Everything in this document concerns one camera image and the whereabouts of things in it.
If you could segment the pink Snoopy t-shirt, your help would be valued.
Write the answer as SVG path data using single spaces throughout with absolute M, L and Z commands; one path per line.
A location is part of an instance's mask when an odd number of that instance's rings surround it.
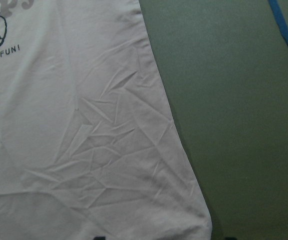
M 0 0 L 0 240 L 208 240 L 137 0 Z

